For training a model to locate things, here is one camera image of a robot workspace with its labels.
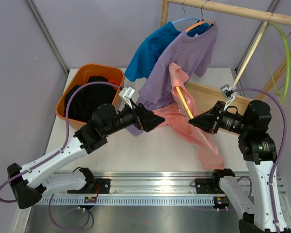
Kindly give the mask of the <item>cream yellow hanger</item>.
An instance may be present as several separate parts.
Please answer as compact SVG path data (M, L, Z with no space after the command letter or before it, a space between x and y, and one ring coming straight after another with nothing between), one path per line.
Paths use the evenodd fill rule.
M184 98L184 96L183 96L183 94L182 94L181 89L180 89L179 86L176 86L176 91L177 91L177 93L178 93L178 95L179 95L179 98L180 98L180 100L181 100L181 102L182 102L182 105L183 105L183 107L184 107L184 109L185 109L186 115L187 115L190 119L193 119L194 116L193 116L193 114L192 114L192 112L191 112L191 110L190 110L190 108L189 108L189 106L188 106L188 104L187 104L187 102L186 102L186 99Z

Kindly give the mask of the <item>pink t shirt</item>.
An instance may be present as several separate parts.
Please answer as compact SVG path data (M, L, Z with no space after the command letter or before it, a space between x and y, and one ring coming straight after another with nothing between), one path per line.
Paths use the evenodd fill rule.
M197 111L195 109L194 98L189 94L184 85L184 83L189 80L189 75L176 63L171 63L169 65L169 73L171 94L175 101L166 107L153 111L156 115L165 118L165 122L160 126L172 128L179 136L199 147L197 158L203 170L223 169L225 167L224 158L220 154L211 135L189 124L190 118L186 115L185 109L176 91L176 86L179 86L193 116L196 116Z

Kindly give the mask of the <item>orange t shirt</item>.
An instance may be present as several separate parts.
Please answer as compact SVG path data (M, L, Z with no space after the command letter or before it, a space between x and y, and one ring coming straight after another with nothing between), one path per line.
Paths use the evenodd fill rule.
M108 80L109 83L114 85L114 88L119 88L121 86L121 82L115 80Z

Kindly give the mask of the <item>black t shirt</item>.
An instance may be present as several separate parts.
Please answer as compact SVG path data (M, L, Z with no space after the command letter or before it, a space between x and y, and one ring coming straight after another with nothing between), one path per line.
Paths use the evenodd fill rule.
M90 85L80 90L73 98L68 118L88 122L92 113L104 103L112 103L117 88L105 84Z

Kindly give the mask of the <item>lime green hanger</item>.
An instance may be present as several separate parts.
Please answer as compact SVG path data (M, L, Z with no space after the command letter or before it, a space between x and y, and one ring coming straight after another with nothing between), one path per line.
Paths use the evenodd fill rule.
M290 76L291 76L291 49L289 47L288 39L291 35L291 32L288 33L288 35L285 35L283 30L275 23L267 23L265 30L268 29L269 26L274 27L280 34L283 46L284 46L284 52L285 52L285 60L282 62L282 64L277 68L276 71L273 72L272 66L271 66L271 61L270 61L270 56L267 51L267 46L266 42L264 39L264 36L262 36L262 44L263 44L263 49L265 52L265 57L267 61L267 65L269 68L269 72L271 74L270 80L265 84L264 89L268 92L271 88L274 89L275 94L280 97L279 103L282 105L288 95L289 91L289 86L290 86ZM285 74L285 82L277 88L276 83L281 78L281 76Z

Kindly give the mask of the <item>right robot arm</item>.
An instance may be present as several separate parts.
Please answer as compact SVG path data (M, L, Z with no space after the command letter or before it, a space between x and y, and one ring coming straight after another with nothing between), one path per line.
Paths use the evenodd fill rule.
M279 158L267 133L272 119L270 106L260 100L249 102L243 115L231 113L223 101L189 120L199 129L215 134L224 129L238 134L238 147L246 162L254 199L246 195L231 169L215 170L210 186L224 192L239 217L242 233L291 233L280 204L275 162Z

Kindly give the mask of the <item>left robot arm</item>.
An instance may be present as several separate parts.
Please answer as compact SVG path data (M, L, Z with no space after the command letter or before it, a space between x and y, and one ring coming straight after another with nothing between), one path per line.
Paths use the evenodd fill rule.
M92 192L96 179L89 168L81 167L65 175L56 171L104 146L113 133L129 126L149 132L164 121L142 104L125 105L122 111L116 111L112 104L100 105L88 123L67 139L63 147L31 163L8 166L9 184L18 207L29 208L42 197L61 192Z

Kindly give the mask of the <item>lilac t shirt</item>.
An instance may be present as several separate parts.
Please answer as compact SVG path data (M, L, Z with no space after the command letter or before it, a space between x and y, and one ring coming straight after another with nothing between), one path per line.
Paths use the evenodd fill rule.
M211 63L217 35L215 24L203 24L188 33L181 31L158 58L139 90L137 102L151 111L173 103L169 65L176 63L189 76L203 76Z

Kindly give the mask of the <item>blue t shirt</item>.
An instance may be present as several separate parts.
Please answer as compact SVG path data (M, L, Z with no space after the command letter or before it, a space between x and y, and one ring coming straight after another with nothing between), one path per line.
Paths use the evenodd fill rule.
M140 78L148 78L160 55L180 33L172 22L168 22L149 35L128 65L125 71L127 79L134 82Z

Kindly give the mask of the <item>orange brown hanger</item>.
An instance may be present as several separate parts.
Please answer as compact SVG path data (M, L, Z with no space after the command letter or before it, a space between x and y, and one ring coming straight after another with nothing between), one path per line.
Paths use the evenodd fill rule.
M197 28L197 27L199 27L200 25L203 25L203 24L210 24L210 25L214 25L214 24L215 24L214 21L211 21L211 20L203 20L203 8L204 8L205 4L206 4L208 1L210 1L210 0L205 0L205 1L203 2L203 4L202 4L201 10L200 10L200 12L201 12L201 19L199 20L199 22L196 23L196 24L194 24L194 25L192 25L192 26L190 26L189 28L187 28L187 29L185 30L185 32L188 33L188 32L190 32L191 30L193 30L193 29L195 29L195 28Z

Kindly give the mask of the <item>light blue hanger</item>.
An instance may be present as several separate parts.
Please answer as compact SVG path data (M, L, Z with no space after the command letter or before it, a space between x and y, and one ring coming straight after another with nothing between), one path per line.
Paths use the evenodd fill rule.
M193 20L193 21L199 22L200 19L198 19L196 17L185 17L184 3L185 3L185 0L183 0L182 4L181 4L181 8L182 8L182 11L183 11L182 18L174 20L171 23L172 24L177 24L177 23L180 23L180 22L188 21L188 20Z

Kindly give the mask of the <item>wooden clothes rack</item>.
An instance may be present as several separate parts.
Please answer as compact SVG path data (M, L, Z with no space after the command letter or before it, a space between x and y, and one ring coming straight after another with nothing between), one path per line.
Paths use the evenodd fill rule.
M205 0L186 0L184 6L194 7L201 9ZM162 1L162 13L161 13L161 26L167 22L169 3L181 5L182 0L163 0ZM267 21L272 12L266 12L261 10L255 10L240 6L228 5L213 1L208 1L204 8L205 10L212 12L219 12L222 14L228 14L232 16L244 17L249 19L255 19L262 22ZM269 23L275 23L278 25L291 26L291 16L281 15L274 13Z

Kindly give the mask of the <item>orange plastic basket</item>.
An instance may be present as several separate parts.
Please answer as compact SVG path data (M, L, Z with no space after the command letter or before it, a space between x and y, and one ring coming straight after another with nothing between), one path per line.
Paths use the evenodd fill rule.
M115 80L121 82L121 86L124 84L125 76L124 72L116 67L110 67L100 64L86 64L78 69L73 78L67 81L67 87L62 94L60 100L56 106L57 116L65 121L65 96L75 85L84 85L88 82L91 76L103 76L108 80Z

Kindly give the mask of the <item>aluminium mounting rail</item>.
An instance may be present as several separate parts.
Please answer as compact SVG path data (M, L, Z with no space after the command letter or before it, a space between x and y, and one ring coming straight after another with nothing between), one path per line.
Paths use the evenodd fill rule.
M186 172L107 172L94 171L94 184L82 186L80 170L59 171L44 182L46 191L20 211L15 232L25 231L32 207L36 204L83 206L211 206L227 210L231 204L246 227L241 232L274 232L274 217L282 221L282 232L291 232L281 207L271 205L271 186L275 202L283 194L281 179L268 168L250 172L230 169Z

